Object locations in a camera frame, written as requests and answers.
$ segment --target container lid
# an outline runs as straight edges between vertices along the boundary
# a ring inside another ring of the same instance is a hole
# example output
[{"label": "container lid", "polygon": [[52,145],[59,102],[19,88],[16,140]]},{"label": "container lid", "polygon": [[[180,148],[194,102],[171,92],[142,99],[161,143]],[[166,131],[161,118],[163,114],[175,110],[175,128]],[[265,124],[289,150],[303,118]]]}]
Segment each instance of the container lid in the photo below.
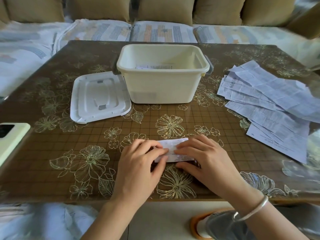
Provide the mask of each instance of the container lid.
[{"label": "container lid", "polygon": [[71,95],[70,118],[79,124],[127,114],[131,100],[121,75],[102,72],[75,79]]}]

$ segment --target white plastic tub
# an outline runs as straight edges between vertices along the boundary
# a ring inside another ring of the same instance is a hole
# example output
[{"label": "white plastic tub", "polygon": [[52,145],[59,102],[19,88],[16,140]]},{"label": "white plastic tub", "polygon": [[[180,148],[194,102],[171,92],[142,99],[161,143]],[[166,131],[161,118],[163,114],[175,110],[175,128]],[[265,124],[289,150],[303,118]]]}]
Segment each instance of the white plastic tub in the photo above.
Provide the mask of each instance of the white plastic tub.
[{"label": "white plastic tub", "polygon": [[117,68],[134,103],[178,104],[191,102],[210,64],[193,45],[129,44]]}]

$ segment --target sofa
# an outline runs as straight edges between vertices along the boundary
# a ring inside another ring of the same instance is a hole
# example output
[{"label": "sofa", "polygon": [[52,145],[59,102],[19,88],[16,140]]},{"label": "sofa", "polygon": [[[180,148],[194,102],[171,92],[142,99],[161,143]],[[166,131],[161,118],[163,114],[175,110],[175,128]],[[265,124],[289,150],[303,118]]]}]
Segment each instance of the sofa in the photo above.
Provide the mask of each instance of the sofa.
[{"label": "sofa", "polygon": [[0,99],[70,40],[276,45],[317,70],[320,17],[303,27],[319,13],[315,0],[0,0]]}]

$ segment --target brown tablecloth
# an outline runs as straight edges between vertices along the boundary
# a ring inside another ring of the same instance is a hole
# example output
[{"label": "brown tablecloth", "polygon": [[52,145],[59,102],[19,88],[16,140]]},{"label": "brown tablecloth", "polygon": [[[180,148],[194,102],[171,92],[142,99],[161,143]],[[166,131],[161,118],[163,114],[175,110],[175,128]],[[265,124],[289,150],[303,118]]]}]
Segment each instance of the brown tablecloth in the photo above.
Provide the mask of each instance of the brown tablecloth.
[{"label": "brown tablecloth", "polygon": [[[246,136],[249,122],[216,95],[233,65],[256,60],[282,78],[296,79],[320,95],[320,77],[272,45],[193,44],[214,64],[188,104],[132,104],[125,116],[88,124],[70,119],[73,81],[114,69],[130,42],[71,41],[0,105],[0,122],[24,122],[33,131],[1,168],[4,202],[93,201],[112,194],[120,151],[133,139],[163,140],[205,134],[228,152],[242,177],[276,199],[318,199],[320,148],[311,124],[303,166]],[[189,174],[168,163],[150,200],[218,199]]]}]

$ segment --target silver bangle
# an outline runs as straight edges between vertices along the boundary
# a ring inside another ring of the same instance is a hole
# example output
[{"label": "silver bangle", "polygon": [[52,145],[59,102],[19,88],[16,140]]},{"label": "silver bangle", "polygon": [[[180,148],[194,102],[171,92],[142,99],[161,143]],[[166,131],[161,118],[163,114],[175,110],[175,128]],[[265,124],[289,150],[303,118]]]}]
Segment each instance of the silver bangle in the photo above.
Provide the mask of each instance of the silver bangle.
[{"label": "silver bangle", "polygon": [[242,222],[244,220],[247,220],[250,216],[252,216],[252,215],[256,214],[258,211],[260,211],[262,209],[262,207],[264,207],[268,201],[269,201],[269,197],[265,195],[263,200],[262,200],[262,202],[253,211],[251,211],[249,214],[247,214],[244,217],[239,218],[239,219],[236,219],[236,216],[239,214],[238,212],[236,212],[232,216],[232,221],[234,221],[234,222]]}]

